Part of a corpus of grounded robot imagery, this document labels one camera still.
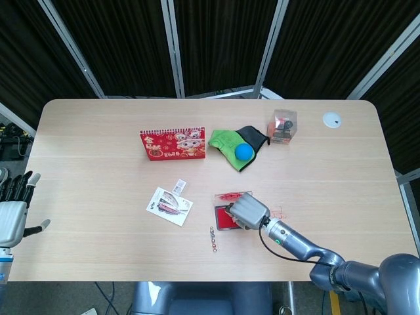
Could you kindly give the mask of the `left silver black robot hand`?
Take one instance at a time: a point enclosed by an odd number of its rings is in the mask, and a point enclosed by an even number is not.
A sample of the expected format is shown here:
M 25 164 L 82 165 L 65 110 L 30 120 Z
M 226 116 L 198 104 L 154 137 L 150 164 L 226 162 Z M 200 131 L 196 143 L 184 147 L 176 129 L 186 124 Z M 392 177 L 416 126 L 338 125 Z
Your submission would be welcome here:
M 40 178 L 33 171 L 12 178 L 6 168 L 1 168 L 1 248 L 13 248 L 23 238 L 38 234 L 50 225 L 51 220 L 46 219 L 37 226 L 26 227 L 30 202 Z

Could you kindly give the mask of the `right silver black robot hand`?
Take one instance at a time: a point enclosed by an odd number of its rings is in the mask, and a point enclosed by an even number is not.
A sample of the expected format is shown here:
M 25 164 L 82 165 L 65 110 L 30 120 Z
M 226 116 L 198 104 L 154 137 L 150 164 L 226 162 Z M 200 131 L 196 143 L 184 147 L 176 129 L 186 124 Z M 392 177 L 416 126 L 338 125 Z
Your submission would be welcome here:
M 270 217 L 269 208 L 247 192 L 231 203 L 226 212 L 244 230 L 258 230 Z

